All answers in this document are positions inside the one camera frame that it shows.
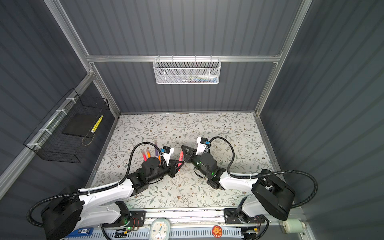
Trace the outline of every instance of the gray corrugated wall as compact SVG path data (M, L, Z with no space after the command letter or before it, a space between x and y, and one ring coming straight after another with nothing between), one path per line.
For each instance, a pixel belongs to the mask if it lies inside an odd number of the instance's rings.
M83 94L101 97L93 83ZM45 239L44 229L29 224L25 217L26 212L34 203L58 194L67 186L85 187L113 121L111 112L104 114L92 145L85 154L87 158L81 159L80 164L44 161L37 156L32 159L0 200L0 239ZM33 217L39 222L41 209L42 207L38 207L33 212Z
M66 0L91 55L278 54L300 0Z
M42 0L0 1L0 173L50 109L85 75ZM93 84L84 94L100 96ZM113 120L106 114L102 124L110 128ZM81 164L32 159L0 200L0 239L45 239L44 230L30 225L25 214L65 186L85 186L109 132L98 130L89 159Z
M318 240L382 239L384 1L315 1L261 118ZM311 191L286 176L297 200Z
M62 1L90 55L276 55L300 0ZM95 63L121 112L254 110L273 63L158 85L151 63Z
M121 112L255 110L274 63L222 63L218 84L157 84L152 63L95 63Z
M0 173L86 75L43 1L0 1Z

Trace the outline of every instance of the aluminum frame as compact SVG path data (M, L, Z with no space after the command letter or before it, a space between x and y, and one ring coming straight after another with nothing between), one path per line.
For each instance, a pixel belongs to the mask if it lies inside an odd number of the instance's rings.
M89 55L86 59L92 63L149 63L154 59L160 58L162 61L211 61L220 59L221 62L258 62L277 63L280 55L255 55L255 56L130 56L130 55Z
M74 28L73 24L71 23L71 20L69 19L68 15L66 14L63 6L61 5L60 0L44 0L44 2L47 5L50 12L52 13L52 15L55 18L56 22L58 23L59 27L63 31L67 40L71 44L73 50L75 51L76 55L80 59L85 70L87 72L90 72L90 71L95 72L97 79L94 80L94 84L96 85L97 89L99 90L101 97L106 98L108 100L109 108L110 108L113 116L115 118L117 118L120 114L119 107L117 106L114 98L112 97L107 86L105 85L105 82L103 81L98 70L96 69L96 66L92 65L87 60L86 56L89 55L88 51L85 48L83 42L81 41L79 35L77 34L76 29Z
M248 111L195 111L195 112L190 112L190 111L181 111L181 112L133 112L133 113L120 113L120 115L136 115L136 114L182 114L182 113L189 113L189 114L194 114L194 113L255 113L252 110Z
M262 122L260 116L255 115L255 121L256 121L257 127L259 128L260 135L263 139L266 152L268 153L269 159L271 160L271 164L273 166L273 169L275 171L281 171L279 162L277 161L275 152L273 151L273 147L271 145L271 142L269 141L268 135L266 134L266 130L264 128L264 125L263 125L263 122ZM281 178L285 182L285 178L283 175L278 175L278 177Z
M247 227L254 226L253 223L225 224L224 209L228 207L191 207L191 208L164 208L164 209L130 209L131 211L146 211L144 225L151 224L157 218L166 217L172 224L182 227L220 225L222 227ZM301 208L291 209L289 216L306 221ZM280 225L280 220L266 214L271 225Z
M98 159L97 159L97 161L96 161L95 166L93 167L93 170L92 170L92 172L91 172L91 175L90 175L89 178L88 178L88 181L87 181L87 184L85 185L85 188L90 188L90 187L92 186L92 182L93 182L94 178L96 177L97 170L99 169L101 160L102 160L103 157L104 157L104 154L105 154L105 151L107 150L109 141L111 140L112 135L113 135L113 132L115 131L116 125L117 125L117 123L118 123L118 120L119 120L119 118L115 118L115 121L114 121L113 124L112 124L111 130L110 130L109 133L108 133L107 139L105 140L105 143L104 143L104 145L103 145L103 148L101 149L101 152L100 152L100 154L99 154L99 157L98 157Z
M87 89L87 87L91 84L94 78L95 75L93 74L93 72L88 73L79 83L79 85L75 88L75 91L72 91L67 97L67 99L65 99L57 109L63 109L70 101L72 101L69 98L74 98L77 93L83 93L85 89ZM52 123L52 121L59 115L59 113L59 111L55 111L55 113L46 121L46 123L41 128L47 128L47 126ZM42 134L42 131L38 131L29 143L36 143ZM24 147L23 150L17 155L17 157L3 172L3 174L0 176L0 199L5 195L8 189L16 181L16 179L31 162L32 158L35 155L35 152L33 152L31 149Z
M307 14L310 6L311 6L312 0L302 0L300 7L297 11L297 14L295 16L295 19L292 23L292 26L288 32L287 38L284 42L283 48L281 50L281 56L280 61L274 66L272 69L272 72L268 78L267 83L264 86L263 92L260 96L260 100L257 103L255 112L259 116L261 111L264 108L264 105L266 103L266 100L271 93L272 87L275 84L275 81L277 77L279 76L279 73L281 71L282 66L284 65L285 59L287 58L287 55L293 45L293 42L296 38L297 33L299 32L299 29L304 21L305 15Z

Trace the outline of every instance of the alarm clock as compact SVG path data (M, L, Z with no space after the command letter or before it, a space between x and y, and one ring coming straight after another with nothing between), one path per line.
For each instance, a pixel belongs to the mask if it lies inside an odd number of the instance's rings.
M151 223L149 240L168 240L170 235L170 222L165 218L158 218Z

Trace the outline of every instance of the black wire basket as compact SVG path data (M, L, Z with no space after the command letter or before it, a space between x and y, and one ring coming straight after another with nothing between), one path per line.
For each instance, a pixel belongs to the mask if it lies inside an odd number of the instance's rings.
M80 163L109 111L104 98L76 95L42 131L36 143L26 147L47 161Z

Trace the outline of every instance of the table surface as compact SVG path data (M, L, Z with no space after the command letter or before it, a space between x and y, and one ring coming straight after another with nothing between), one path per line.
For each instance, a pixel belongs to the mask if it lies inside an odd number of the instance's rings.
M231 142L236 156L231 172L255 173L273 169L253 113L121 115L93 186L122 179L131 149L140 142L157 141L159 148L164 145L174 147L171 158L179 159L181 145L196 148L198 136L208 139L222 136ZM152 146L138 147L130 172L141 166L141 152L146 150L155 155ZM232 158L228 145L219 139L212 142L211 154L218 166L224 168ZM192 164L184 164L174 178L165 176L142 193L125 199L125 202L131 209L223 207L237 206L244 196L250 194L240 190L215 190L206 181L195 175Z

